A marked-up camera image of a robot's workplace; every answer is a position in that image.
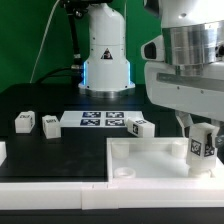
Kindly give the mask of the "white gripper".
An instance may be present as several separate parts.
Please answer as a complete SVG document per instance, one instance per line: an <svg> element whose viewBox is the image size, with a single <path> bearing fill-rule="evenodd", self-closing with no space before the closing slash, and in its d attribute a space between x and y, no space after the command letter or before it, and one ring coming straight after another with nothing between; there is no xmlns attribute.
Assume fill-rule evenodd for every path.
<svg viewBox="0 0 224 224"><path fill-rule="evenodd" d="M189 137L190 114L194 114L214 119L215 146L224 147L224 62L206 65L199 77L176 75L173 66L160 62L147 62L144 73L148 98L155 105L178 110L175 116L184 137Z"/></svg>

